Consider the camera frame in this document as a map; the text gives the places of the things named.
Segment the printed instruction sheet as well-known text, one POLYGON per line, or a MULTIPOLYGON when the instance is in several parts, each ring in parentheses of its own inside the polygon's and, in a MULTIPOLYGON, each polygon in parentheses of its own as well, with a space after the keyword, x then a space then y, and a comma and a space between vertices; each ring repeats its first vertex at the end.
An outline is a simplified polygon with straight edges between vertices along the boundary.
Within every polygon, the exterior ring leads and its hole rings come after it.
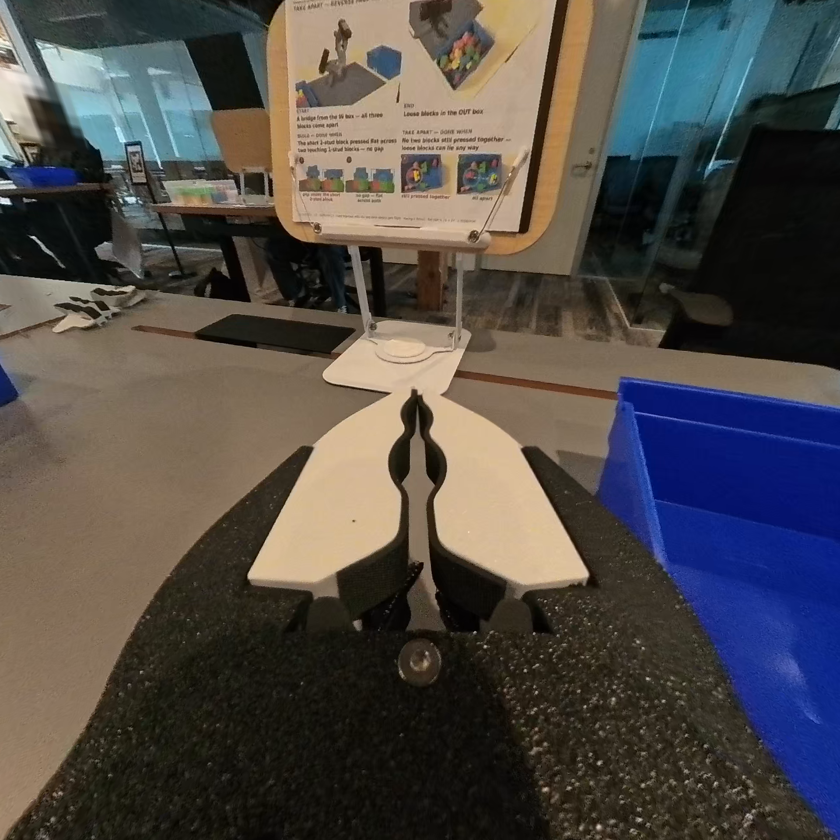
POLYGON ((567 6, 283 3, 293 219, 525 230, 567 6))

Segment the wooden post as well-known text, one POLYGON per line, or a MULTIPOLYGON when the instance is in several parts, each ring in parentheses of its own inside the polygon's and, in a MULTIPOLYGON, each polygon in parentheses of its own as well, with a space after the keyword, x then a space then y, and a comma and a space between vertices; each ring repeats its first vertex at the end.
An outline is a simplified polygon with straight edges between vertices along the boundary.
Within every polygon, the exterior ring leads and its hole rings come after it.
POLYGON ((445 307, 450 254, 419 250, 416 258, 416 305, 421 312, 441 312, 445 307))

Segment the black rectangular mat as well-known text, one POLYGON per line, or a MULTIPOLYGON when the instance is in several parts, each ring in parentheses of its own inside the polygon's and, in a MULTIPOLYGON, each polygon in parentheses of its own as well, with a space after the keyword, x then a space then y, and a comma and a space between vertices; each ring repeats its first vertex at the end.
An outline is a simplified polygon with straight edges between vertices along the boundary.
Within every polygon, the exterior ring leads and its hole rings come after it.
POLYGON ((198 340, 236 346, 303 353, 330 354, 355 332, 314 322, 231 314, 195 331, 198 340))

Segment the pile of white black parts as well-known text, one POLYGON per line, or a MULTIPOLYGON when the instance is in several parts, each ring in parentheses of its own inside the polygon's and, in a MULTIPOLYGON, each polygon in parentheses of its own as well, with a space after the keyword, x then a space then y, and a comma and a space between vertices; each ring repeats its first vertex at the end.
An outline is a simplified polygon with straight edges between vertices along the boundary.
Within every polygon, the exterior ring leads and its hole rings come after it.
POLYGON ((88 297, 70 296, 54 304, 55 309, 64 317, 52 328, 52 332, 66 333, 106 326, 111 319, 146 298, 146 291, 134 286, 96 287, 88 297))

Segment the dark chair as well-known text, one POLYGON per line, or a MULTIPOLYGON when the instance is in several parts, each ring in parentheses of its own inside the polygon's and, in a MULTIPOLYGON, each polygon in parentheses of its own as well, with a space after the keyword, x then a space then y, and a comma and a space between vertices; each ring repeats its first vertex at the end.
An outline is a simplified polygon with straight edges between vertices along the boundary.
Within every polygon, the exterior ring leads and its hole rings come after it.
POLYGON ((659 343, 839 368, 839 132, 751 131, 659 343))

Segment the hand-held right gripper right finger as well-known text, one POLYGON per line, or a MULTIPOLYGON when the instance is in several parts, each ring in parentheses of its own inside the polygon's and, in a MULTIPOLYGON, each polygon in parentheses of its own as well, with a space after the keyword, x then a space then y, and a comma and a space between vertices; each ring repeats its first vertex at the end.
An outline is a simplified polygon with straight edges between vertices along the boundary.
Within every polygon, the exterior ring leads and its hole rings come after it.
POLYGON ((443 623, 490 623, 503 603, 588 585, 581 552, 519 442, 443 395, 414 397, 433 485, 429 567, 443 623))

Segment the tan board panel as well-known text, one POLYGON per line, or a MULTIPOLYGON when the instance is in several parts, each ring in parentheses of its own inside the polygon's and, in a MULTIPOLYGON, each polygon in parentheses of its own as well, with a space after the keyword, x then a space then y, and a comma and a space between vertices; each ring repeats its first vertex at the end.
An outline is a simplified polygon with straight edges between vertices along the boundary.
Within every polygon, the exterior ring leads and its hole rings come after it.
POLYGON ((272 173, 270 118, 263 108, 214 110, 211 125, 232 173, 272 173))

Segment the clear box of coloured blocks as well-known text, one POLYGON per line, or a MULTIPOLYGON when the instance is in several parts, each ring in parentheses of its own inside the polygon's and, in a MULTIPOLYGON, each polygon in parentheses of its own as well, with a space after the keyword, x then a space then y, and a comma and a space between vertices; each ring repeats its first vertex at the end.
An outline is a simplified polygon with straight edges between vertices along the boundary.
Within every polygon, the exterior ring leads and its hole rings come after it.
POLYGON ((240 199, 232 179, 163 180, 162 187, 171 203, 184 206, 238 204, 240 199))

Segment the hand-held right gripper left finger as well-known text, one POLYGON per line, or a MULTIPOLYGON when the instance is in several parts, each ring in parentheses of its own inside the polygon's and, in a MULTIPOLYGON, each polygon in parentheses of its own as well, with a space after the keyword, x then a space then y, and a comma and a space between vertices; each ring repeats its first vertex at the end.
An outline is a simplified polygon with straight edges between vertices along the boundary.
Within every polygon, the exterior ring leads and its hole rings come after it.
POLYGON ((417 400, 415 390, 387 395, 307 449, 248 583, 335 599, 352 622, 398 594, 409 575, 404 482, 417 400))

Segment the instruction sheet on stand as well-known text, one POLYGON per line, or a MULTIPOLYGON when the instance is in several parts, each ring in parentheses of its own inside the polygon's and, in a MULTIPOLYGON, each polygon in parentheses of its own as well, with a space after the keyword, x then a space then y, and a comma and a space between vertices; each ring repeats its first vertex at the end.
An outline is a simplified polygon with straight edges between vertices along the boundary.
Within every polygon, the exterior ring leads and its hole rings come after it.
POLYGON ((420 392, 444 394, 469 345, 463 327, 465 257, 513 256, 530 249, 549 230, 568 178, 568 152, 574 113, 589 49, 594 18, 593 2, 567 2, 559 61, 552 98, 542 133, 534 176, 532 212, 525 230, 499 234, 470 227, 404 227, 381 224, 309 224, 292 215, 290 151, 286 95, 287 68, 283 58, 286 27, 282 5, 274 15, 267 39, 269 126, 272 150, 275 208, 282 226, 295 238, 312 245, 341 245, 349 249, 353 279, 361 311, 360 336, 331 363, 323 374, 331 385, 370 392, 420 392), (451 326, 376 317, 364 290, 361 246, 380 249, 445 251, 455 259, 455 322, 451 326))

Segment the wooden background table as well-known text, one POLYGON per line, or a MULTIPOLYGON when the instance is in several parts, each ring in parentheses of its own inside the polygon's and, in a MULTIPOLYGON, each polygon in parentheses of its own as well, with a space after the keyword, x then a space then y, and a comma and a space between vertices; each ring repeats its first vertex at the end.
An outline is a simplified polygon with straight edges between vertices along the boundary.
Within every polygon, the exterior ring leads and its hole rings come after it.
MULTIPOLYGON (((227 224, 232 224, 234 219, 238 224, 251 225, 272 225, 275 228, 282 226, 277 211, 272 204, 178 204, 178 203, 156 203, 151 206, 158 214, 193 216, 193 217, 218 217, 227 219, 227 224)), ((385 318, 387 302, 385 294, 385 269, 382 250, 371 246, 361 246, 360 255, 363 262, 371 265, 371 310, 376 317, 385 318)))
POLYGON ((46 270, 47 277, 50 278, 80 280, 36 236, 28 211, 35 208, 35 199, 40 197, 52 199, 65 193, 96 189, 96 185, 89 184, 46 189, 15 187, 2 191, 2 267, 8 268, 10 273, 22 270, 23 274, 29 277, 36 276, 40 270, 46 270))

